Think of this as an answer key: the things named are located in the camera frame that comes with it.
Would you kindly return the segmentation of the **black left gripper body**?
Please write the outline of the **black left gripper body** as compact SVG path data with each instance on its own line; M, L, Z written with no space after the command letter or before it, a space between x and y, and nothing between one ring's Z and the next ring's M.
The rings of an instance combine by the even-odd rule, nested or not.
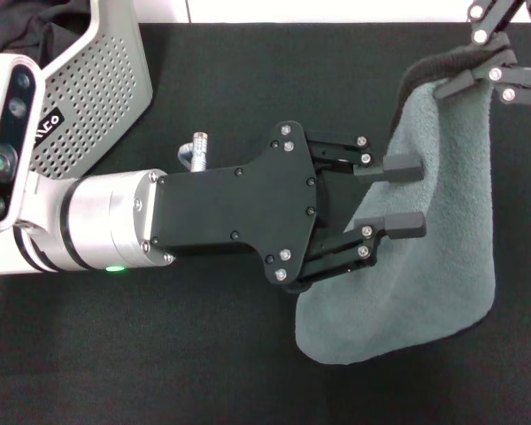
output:
M247 164L164 177L151 233L176 258L249 247L271 283L291 284L316 218L314 177L303 127L281 122Z

